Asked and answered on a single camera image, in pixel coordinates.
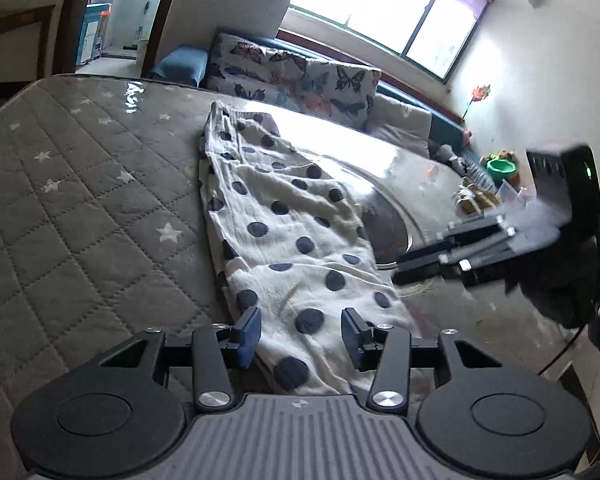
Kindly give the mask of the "white polka dot garment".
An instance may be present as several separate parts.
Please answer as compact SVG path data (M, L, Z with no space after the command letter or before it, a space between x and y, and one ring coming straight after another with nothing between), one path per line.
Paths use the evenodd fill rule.
M351 194L282 139L271 115L215 101L200 140L200 198L214 270L234 315L262 315L257 361L295 394L370 388L351 363L340 316L417 330Z

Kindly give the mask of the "grey quilted star mat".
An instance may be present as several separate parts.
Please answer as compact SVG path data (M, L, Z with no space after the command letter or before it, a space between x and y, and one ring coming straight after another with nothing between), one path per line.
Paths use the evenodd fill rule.
M208 245L198 150L213 102L271 114L343 184L380 183L413 246L454 220L453 170L333 122L160 82L53 76L0 108L0 479L23 466L9 424L30 392L146 327L178 336L230 319ZM575 330L502 283L397 287L416 335L453 327L540 370Z

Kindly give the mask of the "window with green frame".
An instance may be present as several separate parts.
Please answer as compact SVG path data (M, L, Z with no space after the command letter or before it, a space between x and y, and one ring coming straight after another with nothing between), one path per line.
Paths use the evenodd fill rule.
M291 9L335 25L448 81L492 0L290 0Z

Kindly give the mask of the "beige plain cushion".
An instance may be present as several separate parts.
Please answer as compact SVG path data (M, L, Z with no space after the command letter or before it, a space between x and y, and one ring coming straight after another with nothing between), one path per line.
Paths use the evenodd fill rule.
M431 113L377 93L364 131L423 158L429 157Z

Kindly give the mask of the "blue sofa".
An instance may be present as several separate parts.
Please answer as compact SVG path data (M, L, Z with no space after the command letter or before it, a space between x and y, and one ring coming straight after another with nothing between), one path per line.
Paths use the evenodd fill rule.
M377 67L219 29L209 49L183 44L156 63L149 77L336 122L441 162L487 191L496 190L465 148L460 125L387 84Z

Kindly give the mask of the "green bowl toy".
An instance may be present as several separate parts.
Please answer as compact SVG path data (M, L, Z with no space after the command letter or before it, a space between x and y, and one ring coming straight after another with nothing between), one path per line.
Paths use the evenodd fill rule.
M486 162L486 172L495 184L503 180L515 179L518 174L517 165L506 158L491 158Z

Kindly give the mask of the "grey stuffed toy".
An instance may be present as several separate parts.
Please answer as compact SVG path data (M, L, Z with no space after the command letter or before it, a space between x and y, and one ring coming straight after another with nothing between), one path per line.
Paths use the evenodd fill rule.
M432 149L431 157L437 162L450 167L461 177L468 177L470 174L469 162L462 156L458 156L449 144L441 144Z

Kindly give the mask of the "butterfly print pillow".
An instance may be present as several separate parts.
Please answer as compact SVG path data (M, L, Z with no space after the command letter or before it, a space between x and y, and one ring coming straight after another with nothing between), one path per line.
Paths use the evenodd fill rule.
M297 84L297 99L306 114L361 130L381 75L376 67L310 58Z
M297 84L309 59L218 32L209 53L204 88L301 112Z

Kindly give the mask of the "colourful pinwheel flower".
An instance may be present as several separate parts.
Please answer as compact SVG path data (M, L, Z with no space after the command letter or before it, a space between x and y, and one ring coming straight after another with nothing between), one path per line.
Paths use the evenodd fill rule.
M462 120L465 120L472 104L482 102L488 96L490 96L490 93L491 93L490 84L485 84L484 86L479 86L479 87L476 87L474 90L472 90L471 97L467 103L466 110L464 111L464 114L462 116Z

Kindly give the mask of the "blue white cabinet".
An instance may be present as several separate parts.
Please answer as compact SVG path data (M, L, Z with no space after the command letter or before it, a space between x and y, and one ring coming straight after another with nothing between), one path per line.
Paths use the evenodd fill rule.
M102 55L102 40L110 11L110 2L86 6L76 51L76 66L84 66Z

